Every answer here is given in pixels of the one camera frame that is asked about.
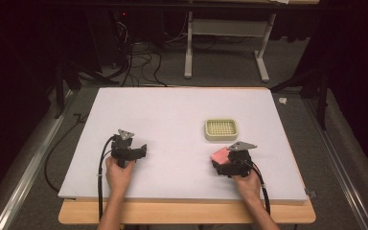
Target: power cord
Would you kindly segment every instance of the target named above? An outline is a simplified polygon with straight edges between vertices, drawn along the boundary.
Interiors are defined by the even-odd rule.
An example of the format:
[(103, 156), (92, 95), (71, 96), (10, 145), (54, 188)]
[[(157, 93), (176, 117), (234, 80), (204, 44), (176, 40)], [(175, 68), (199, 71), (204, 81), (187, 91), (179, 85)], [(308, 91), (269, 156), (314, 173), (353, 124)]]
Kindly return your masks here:
[(256, 173), (256, 175), (259, 177), (259, 180), (261, 182), (261, 187), (262, 187), (262, 192), (263, 192), (263, 196), (264, 196), (264, 204), (265, 204), (265, 210), (270, 214), (270, 200), (268, 198), (268, 193), (267, 193), (267, 188), (265, 187), (265, 182), (263, 181), (263, 176), (262, 173), (260, 172), (258, 166), (252, 162), (252, 165), (250, 165), (249, 163), (247, 163), (244, 160), (241, 159), (237, 159), (239, 161), (242, 161), (243, 164), (249, 166), (250, 168), (252, 168), (252, 170)]
[(109, 137), (109, 139), (106, 141), (103, 147), (103, 153), (101, 154), (100, 166), (98, 167), (98, 211), (99, 211), (100, 219), (103, 217), (103, 211), (104, 211), (104, 207), (103, 207), (103, 162), (104, 162), (106, 155), (110, 153), (110, 151), (105, 153), (106, 148), (109, 145), (109, 142), (114, 141), (114, 140), (116, 140), (115, 135)]
[(54, 144), (53, 148), (49, 151), (49, 153), (47, 154), (47, 157), (44, 161), (44, 178), (46, 179), (47, 184), (50, 186), (50, 188), (52, 188), (55, 192), (59, 193), (59, 188), (57, 188), (51, 181), (49, 178), (49, 174), (47, 173), (47, 168), (48, 168), (48, 164), (49, 164), (49, 159), (50, 156), (52, 155), (52, 153), (54, 152), (54, 150), (56, 149), (56, 147), (62, 142), (62, 140), (64, 140), (64, 138), (79, 124), (84, 124), (86, 122), (86, 118), (89, 116), (89, 114), (81, 117), (80, 113), (75, 113), (73, 114), (73, 116), (78, 116), (78, 119), (76, 121), (76, 123), (70, 127), (65, 134)]
[[(145, 66), (147, 66), (148, 64), (150, 64), (150, 62), (151, 62), (151, 60), (152, 60), (152, 55), (159, 56), (159, 61), (158, 61), (158, 63), (157, 63), (157, 67), (156, 67), (156, 69), (155, 69), (155, 70), (154, 70), (154, 72), (153, 72), (154, 80), (150, 80), (150, 79), (148, 79), (148, 78), (146, 77), (146, 75), (145, 75), (145, 72), (144, 72)], [(158, 84), (161, 84), (161, 85), (163, 85), (163, 86), (165, 86), (165, 87), (168, 87), (168, 85), (167, 85), (167, 84), (165, 84), (164, 82), (162, 82), (161, 80), (159, 80), (159, 79), (157, 78), (157, 72), (158, 72), (158, 71), (160, 70), (160, 68), (161, 68), (161, 62), (162, 62), (162, 55), (161, 55), (161, 54), (156, 53), (156, 52), (152, 52), (152, 53), (136, 53), (136, 54), (134, 54), (133, 56), (134, 56), (134, 57), (136, 57), (136, 58), (143, 58), (143, 59), (145, 59), (145, 60), (146, 60), (143, 64), (141, 64), (141, 65), (137, 66), (137, 67), (141, 67), (142, 77), (143, 77), (146, 81), (153, 82), (153, 83), (158, 83)]]

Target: white tabletop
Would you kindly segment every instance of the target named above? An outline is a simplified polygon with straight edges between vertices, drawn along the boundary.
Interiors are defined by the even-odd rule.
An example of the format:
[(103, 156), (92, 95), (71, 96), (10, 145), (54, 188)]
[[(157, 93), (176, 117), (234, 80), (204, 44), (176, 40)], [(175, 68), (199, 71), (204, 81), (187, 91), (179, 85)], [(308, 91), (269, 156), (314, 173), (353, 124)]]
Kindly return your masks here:
[[(101, 152), (121, 128), (135, 133), (133, 148), (148, 145), (146, 158), (134, 168), (127, 198), (240, 199), (234, 181), (217, 175), (210, 160), (212, 153), (236, 141), (207, 141), (204, 122), (211, 118), (234, 119), (239, 128), (236, 141), (258, 146), (249, 152), (271, 200), (307, 200), (266, 88), (100, 89), (58, 196), (98, 197)], [(108, 194), (104, 177), (103, 196)]]

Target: finger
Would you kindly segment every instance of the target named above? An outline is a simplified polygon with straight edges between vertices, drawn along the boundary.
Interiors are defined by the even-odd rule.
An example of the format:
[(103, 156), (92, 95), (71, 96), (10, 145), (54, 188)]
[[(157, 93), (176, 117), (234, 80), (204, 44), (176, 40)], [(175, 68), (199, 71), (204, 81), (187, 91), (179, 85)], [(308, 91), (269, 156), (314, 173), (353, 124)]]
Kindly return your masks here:
[(232, 178), (234, 178), (234, 180), (239, 180), (240, 176), (239, 175), (232, 175)]
[(114, 162), (116, 162), (116, 159), (113, 158), (112, 156), (108, 156), (108, 158), (106, 158), (105, 160), (106, 167), (107, 168), (111, 167), (111, 165), (114, 164)]
[(251, 174), (256, 174), (256, 172), (252, 169), (252, 170), (250, 170), (250, 172), (249, 172), (249, 175), (251, 175)]
[(132, 171), (134, 165), (135, 165), (135, 161), (129, 161), (126, 165), (126, 169), (129, 170), (129, 171)]

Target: pink sponge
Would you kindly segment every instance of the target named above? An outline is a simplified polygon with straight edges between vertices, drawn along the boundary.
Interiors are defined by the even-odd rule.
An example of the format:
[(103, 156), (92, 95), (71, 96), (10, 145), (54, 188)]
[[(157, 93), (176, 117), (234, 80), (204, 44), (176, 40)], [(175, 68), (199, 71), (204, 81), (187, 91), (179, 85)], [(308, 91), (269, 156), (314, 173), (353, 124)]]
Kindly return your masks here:
[(212, 154), (211, 159), (220, 165), (227, 164), (229, 163), (228, 154), (229, 150), (224, 147)]

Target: yellow basket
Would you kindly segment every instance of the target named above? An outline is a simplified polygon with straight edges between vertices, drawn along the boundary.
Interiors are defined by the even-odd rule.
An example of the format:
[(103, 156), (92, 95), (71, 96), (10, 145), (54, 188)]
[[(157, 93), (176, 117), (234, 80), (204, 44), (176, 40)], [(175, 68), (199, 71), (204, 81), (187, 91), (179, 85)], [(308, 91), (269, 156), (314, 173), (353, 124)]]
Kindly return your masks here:
[(232, 119), (205, 121), (205, 139), (208, 141), (234, 141), (238, 138), (238, 126)]

